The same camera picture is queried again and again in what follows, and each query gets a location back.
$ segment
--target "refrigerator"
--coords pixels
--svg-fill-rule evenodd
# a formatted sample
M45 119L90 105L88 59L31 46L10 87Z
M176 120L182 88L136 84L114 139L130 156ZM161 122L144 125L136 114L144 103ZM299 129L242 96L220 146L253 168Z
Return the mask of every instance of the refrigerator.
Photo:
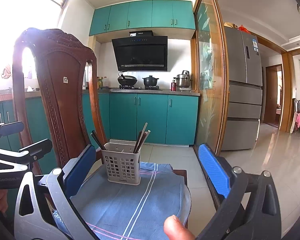
M251 149L258 135L262 67L256 36L225 27L230 96L221 150Z

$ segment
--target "black pot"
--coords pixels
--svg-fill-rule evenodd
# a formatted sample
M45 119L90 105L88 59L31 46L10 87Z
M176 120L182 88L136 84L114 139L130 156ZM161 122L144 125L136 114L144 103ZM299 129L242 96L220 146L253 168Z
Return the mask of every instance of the black pot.
M118 77L118 82L122 86L133 86L138 80L133 76L124 76L121 74L120 77Z
M143 83L145 87L154 87L157 85L159 78L154 78L153 76L148 76L146 78L143 78Z

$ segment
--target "human hand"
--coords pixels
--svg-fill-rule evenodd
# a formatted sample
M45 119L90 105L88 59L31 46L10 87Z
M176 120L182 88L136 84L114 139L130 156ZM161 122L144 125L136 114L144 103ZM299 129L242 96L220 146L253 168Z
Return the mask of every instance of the human hand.
M5 213L8 209L7 189L0 189L0 211Z
M163 231L168 236L169 240L195 239L195 236L181 224L180 220L175 215L172 215L165 220Z

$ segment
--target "doorway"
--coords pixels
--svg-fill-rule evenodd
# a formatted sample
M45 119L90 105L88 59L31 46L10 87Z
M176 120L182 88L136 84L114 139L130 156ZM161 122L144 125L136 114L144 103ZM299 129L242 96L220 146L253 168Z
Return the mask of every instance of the doorway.
M279 128L282 111L282 64L266 67L266 106L263 122Z

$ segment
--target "blue towel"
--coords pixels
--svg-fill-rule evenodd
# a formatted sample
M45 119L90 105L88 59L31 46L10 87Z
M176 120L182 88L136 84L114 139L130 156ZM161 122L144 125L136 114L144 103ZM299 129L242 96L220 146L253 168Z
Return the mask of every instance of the blue towel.
M171 215L180 217L184 178L169 164L140 162L138 186L109 182L101 166L80 187L71 201L101 240L168 239L163 223ZM58 212L58 227L68 233Z

